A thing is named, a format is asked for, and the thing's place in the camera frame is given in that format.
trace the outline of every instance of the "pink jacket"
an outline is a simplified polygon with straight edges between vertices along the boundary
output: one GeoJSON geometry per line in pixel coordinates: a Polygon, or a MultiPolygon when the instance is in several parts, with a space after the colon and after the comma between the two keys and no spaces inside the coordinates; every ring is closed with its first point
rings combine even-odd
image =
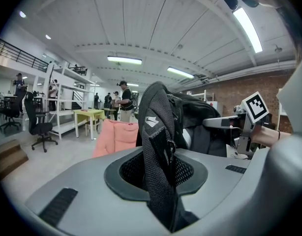
{"type": "Polygon", "coordinates": [[[138,129],[137,123],[105,119],[96,142],[93,157],[136,147],[138,129]]]}

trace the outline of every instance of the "black office chair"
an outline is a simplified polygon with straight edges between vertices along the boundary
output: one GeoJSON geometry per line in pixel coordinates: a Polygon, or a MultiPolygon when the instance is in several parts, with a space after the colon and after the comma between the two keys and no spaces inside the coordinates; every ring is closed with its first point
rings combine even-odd
{"type": "Polygon", "coordinates": [[[6,128],[10,126],[14,126],[17,128],[17,130],[19,130],[19,126],[21,126],[21,123],[18,121],[14,121],[13,118],[19,117],[20,103],[25,95],[26,92],[21,92],[16,97],[15,101],[10,103],[10,107],[0,107],[0,114],[5,115],[5,118],[8,119],[8,122],[4,123],[3,125],[0,125],[0,130],[2,129],[2,127],[4,127],[3,131],[5,132],[6,128]]]}
{"type": "Polygon", "coordinates": [[[58,145],[55,140],[52,140],[51,136],[47,133],[53,129],[53,124],[50,122],[44,122],[46,117],[46,112],[39,112],[38,114],[35,111],[35,106],[33,103],[33,94],[31,92],[27,93],[27,97],[24,100],[25,109],[29,117],[29,132],[32,135],[39,135],[36,143],[32,144],[32,150],[34,146],[43,143],[44,152],[47,152],[45,148],[45,142],[52,142],[58,145]]]}

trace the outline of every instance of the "wooden step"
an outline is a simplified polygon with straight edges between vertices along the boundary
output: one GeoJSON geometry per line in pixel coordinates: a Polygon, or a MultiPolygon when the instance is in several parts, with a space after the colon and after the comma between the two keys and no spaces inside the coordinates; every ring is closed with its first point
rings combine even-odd
{"type": "Polygon", "coordinates": [[[28,161],[27,154],[21,148],[0,159],[0,180],[28,161]]]}
{"type": "Polygon", "coordinates": [[[8,157],[12,153],[20,150],[20,144],[17,140],[12,140],[8,143],[0,145],[0,160],[8,157]]]}

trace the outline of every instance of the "ceiling light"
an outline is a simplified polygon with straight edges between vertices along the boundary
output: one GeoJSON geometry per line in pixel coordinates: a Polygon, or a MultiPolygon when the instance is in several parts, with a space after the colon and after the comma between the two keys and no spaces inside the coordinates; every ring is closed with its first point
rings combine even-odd
{"type": "Polygon", "coordinates": [[[175,69],[175,68],[172,68],[172,67],[167,68],[167,70],[168,70],[169,72],[176,73],[176,74],[185,76],[185,77],[190,78],[190,79],[193,79],[193,78],[194,78],[193,75],[191,75],[191,74],[189,74],[189,73],[185,73],[185,72],[179,71],[179,70],[177,70],[177,69],[175,69]]]}
{"type": "Polygon", "coordinates": [[[115,61],[115,62],[124,62],[124,63],[131,63],[131,64],[137,64],[137,65],[142,64],[141,59],[132,59],[132,58],[115,57],[115,56],[108,56],[107,59],[109,61],[115,61]]]}
{"type": "Polygon", "coordinates": [[[239,8],[238,10],[233,12],[233,15],[237,18],[239,23],[242,25],[244,28],[251,44],[253,45],[253,48],[255,50],[255,53],[259,53],[263,51],[263,48],[261,46],[259,37],[257,35],[257,32],[249,19],[248,15],[244,11],[243,8],[239,8]]]}
{"type": "Polygon", "coordinates": [[[138,87],[139,85],[137,84],[131,84],[131,83],[127,83],[128,86],[132,86],[132,87],[138,87]]]}
{"type": "Polygon", "coordinates": [[[26,14],[24,14],[22,11],[20,11],[19,14],[20,14],[20,17],[22,17],[22,18],[26,18],[27,17],[26,14]]]}

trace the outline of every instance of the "brick wall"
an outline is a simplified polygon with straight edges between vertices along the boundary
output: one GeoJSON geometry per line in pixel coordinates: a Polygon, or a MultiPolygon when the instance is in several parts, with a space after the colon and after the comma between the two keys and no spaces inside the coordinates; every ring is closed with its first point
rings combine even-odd
{"type": "MultiPolygon", "coordinates": [[[[201,88],[190,89],[190,91],[192,91],[192,94],[203,93],[205,89],[208,93],[214,92],[214,100],[223,105],[224,117],[233,115],[234,106],[240,105],[243,99],[259,91],[269,112],[272,114],[272,122],[277,124],[279,101],[276,95],[291,75],[291,71],[263,73],[213,83],[201,88]]],[[[283,132],[292,133],[292,127],[288,117],[280,117],[279,129],[283,132]]]]}

